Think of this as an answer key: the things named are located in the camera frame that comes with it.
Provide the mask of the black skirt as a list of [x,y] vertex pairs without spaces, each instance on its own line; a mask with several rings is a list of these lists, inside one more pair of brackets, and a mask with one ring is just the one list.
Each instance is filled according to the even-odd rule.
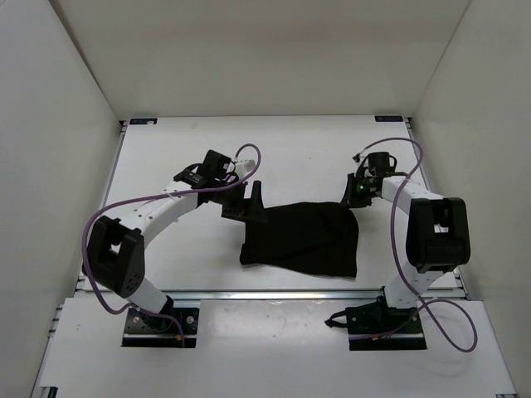
[[331,278],[357,276],[358,221],[337,202],[299,202],[265,210],[267,221],[248,222],[242,265],[271,265]]

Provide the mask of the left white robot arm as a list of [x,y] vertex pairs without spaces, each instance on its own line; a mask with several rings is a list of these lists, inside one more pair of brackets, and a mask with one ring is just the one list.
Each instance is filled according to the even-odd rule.
[[115,315],[124,312],[108,305],[102,288],[126,300],[127,308],[136,308],[153,329],[168,328],[173,301],[146,277],[145,250],[166,228],[209,202],[221,206],[224,218],[265,221],[261,182],[247,182],[260,165],[260,157],[245,160],[210,150],[201,163],[178,172],[159,194],[97,211],[82,233],[82,270],[104,309]]

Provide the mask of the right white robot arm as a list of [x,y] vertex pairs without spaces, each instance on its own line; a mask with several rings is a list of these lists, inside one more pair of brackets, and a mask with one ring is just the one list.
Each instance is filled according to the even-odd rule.
[[341,204],[347,208],[372,205],[375,198],[392,204],[407,215],[405,252],[398,276],[383,288],[385,302],[372,311],[375,328],[391,332],[402,321],[402,308],[413,308],[441,276],[470,260],[470,233],[465,202],[444,197],[398,172],[397,159],[388,152],[356,154],[358,165],[348,175]]

